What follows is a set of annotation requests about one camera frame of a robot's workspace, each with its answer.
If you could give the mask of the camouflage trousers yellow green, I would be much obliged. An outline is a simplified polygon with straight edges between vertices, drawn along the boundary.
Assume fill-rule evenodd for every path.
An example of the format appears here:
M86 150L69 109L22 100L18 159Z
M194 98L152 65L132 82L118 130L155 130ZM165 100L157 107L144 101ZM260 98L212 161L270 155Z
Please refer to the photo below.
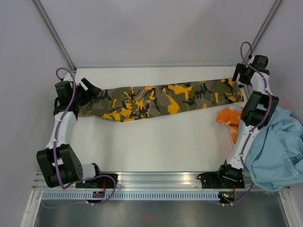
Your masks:
M79 116L126 122L244 101L231 78L142 87L97 89L98 95L80 106Z

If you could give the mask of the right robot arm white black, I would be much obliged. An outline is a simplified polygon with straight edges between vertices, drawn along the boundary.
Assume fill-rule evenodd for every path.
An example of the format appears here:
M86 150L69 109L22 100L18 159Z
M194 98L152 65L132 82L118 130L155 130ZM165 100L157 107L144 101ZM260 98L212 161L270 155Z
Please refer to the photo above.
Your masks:
M238 139L231 155L216 173L219 189L244 188L242 173L248 170L245 158L260 132L267 126L279 102L269 87L269 71L266 69L268 58L256 55L247 64L238 63L232 80L250 85L253 91L247 100L240 117Z

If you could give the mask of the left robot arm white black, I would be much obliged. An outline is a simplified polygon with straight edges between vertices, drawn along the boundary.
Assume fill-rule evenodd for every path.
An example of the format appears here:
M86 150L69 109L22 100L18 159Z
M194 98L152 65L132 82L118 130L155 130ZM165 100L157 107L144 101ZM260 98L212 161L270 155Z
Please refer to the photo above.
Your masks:
M87 104L97 96L98 88L86 78L73 89L71 81L55 84L57 98L54 101L55 124L46 148L38 151L36 159L48 187L68 186L71 183L87 181L97 188L103 183L103 176L97 164L83 165L72 149L70 142L80 105Z

